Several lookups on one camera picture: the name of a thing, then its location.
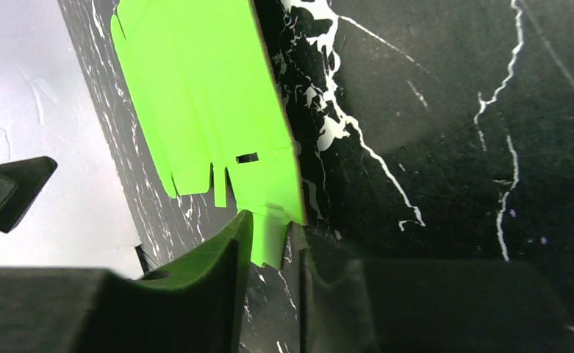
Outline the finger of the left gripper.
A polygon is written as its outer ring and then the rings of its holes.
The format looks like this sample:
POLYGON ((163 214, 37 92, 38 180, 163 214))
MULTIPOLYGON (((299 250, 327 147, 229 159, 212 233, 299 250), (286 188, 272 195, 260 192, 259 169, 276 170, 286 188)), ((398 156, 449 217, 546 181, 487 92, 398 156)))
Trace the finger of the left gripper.
POLYGON ((20 223, 57 167, 47 156, 0 164, 0 232, 20 223))

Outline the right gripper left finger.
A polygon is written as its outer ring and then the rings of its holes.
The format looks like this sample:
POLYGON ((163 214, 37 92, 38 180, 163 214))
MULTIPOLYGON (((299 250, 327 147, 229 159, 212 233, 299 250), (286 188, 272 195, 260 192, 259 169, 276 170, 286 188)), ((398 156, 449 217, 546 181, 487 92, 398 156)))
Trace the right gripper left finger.
POLYGON ((236 352, 252 216, 125 279, 102 268, 0 268, 0 352, 236 352))

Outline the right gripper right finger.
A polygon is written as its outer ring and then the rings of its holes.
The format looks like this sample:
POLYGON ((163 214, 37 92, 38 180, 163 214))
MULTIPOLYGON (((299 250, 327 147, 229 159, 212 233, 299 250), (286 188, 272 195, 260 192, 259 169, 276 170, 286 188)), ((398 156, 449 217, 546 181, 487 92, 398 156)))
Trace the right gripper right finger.
POLYGON ((574 352, 574 322, 534 267, 391 259, 292 224, 303 352, 574 352))

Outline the green paper box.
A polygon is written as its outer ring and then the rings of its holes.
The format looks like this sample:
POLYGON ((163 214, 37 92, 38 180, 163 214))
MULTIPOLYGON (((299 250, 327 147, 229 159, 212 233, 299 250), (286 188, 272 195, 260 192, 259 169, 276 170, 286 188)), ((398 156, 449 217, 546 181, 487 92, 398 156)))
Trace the green paper box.
POLYGON ((306 223, 295 143, 252 1, 121 1, 112 40, 166 193, 253 216, 251 262, 282 267, 306 223))

